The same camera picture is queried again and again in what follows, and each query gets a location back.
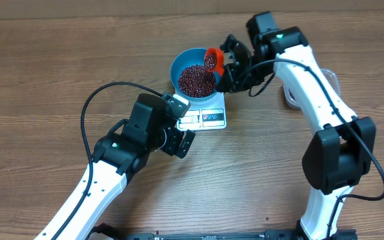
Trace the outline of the red plastic measuring scoop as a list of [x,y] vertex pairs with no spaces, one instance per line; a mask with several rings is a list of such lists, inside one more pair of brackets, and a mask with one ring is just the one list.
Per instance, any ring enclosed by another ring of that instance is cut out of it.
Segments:
[[219,76],[224,74],[224,53],[218,48],[208,48],[204,56],[204,68],[209,73]]

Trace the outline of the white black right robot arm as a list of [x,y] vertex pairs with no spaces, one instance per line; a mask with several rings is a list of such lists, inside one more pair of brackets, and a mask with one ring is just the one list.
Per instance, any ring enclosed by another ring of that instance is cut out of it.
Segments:
[[311,185],[307,208],[296,230],[280,232],[279,238],[356,239],[354,230],[339,230],[337,220],[354,186],[374,164],[373,120],[359,117],[335,92],[300,28],[278,28],[270,12],[252,16],[246,28],[250,46],[232,35],[220,46],[231,62],[224,65],[217,90],[248,91],[278,77],[313,132],[302,158]]

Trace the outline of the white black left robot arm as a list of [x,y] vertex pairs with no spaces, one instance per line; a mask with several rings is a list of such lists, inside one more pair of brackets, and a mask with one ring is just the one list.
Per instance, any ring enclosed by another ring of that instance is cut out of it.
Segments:
[[80,182],[37,238],[88,238],[110,203],[146,166],[152,152],[186,156],[195,134],[175,125],[189,107],[188,100],[177,94],[140,94],[130,117],[116,123],[93,150],[86,150],[89,164]]

